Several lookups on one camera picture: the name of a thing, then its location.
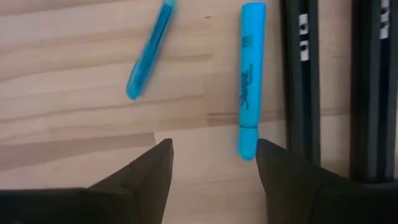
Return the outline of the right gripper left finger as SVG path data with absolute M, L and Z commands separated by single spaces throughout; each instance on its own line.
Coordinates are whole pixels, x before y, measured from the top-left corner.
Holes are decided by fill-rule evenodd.
M 84 224 L 162 224 L 174 150 L 164 139 L 122 169 L 95 183 Z

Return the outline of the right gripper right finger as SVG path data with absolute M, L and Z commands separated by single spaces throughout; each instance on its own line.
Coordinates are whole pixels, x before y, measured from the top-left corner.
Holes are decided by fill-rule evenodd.
M 266 193 L 268 224 L 353 224 L 356 198 L 349 181 L 265 139 L 257 167 Z

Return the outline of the blue Sharpie highlighter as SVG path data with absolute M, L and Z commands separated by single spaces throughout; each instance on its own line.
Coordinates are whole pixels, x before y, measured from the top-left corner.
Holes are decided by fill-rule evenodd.
M 259 139 L 265 23 L 266 4 L 264 1 L 243 4 L 241 8 L 238 154 L 247 161 L 255 158 Z

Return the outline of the black aluminium table frame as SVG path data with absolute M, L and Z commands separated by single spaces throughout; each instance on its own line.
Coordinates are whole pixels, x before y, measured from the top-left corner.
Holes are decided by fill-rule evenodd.
M 281 0 L 287 148 L 320 164 L 318 0 Z M 349 176 L 394 181 L 398 0 L 352 0 Z

